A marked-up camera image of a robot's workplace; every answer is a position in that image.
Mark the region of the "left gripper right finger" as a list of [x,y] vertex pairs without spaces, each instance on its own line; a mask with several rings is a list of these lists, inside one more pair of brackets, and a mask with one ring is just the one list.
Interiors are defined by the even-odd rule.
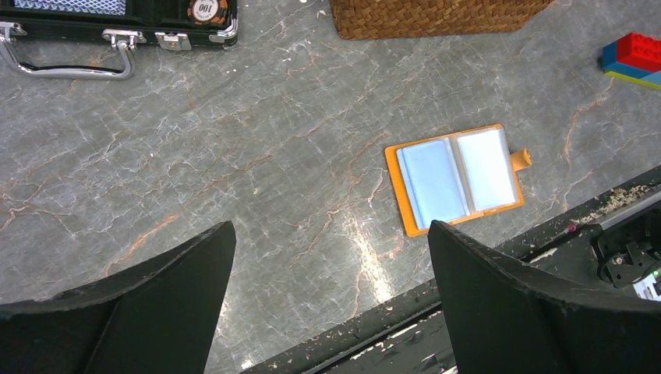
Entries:
[[459,372],[659,372],[658,302],[557,277],[443,221],[428,242]]

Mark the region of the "orange card holder wallet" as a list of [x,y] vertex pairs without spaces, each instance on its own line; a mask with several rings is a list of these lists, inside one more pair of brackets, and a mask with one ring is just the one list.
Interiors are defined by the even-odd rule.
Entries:
[[528,149],[510,153],[500,124],[388,146],[384,150],[408,237],[434,220],[459,224],[523,206],[517,173]]

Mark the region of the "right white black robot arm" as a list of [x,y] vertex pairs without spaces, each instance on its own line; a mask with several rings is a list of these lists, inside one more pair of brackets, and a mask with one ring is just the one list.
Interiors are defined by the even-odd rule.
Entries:
[[592,242],[597,277],[613,286],[631,286],[637,297],[660,300],[660,210],[651,209],[603,230]]

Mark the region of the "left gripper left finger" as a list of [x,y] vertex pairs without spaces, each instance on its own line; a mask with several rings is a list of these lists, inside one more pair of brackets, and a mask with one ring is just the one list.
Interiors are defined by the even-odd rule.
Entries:
[[4,373],[202,373],[235,254],[235,228],[101,280],[1,307]]

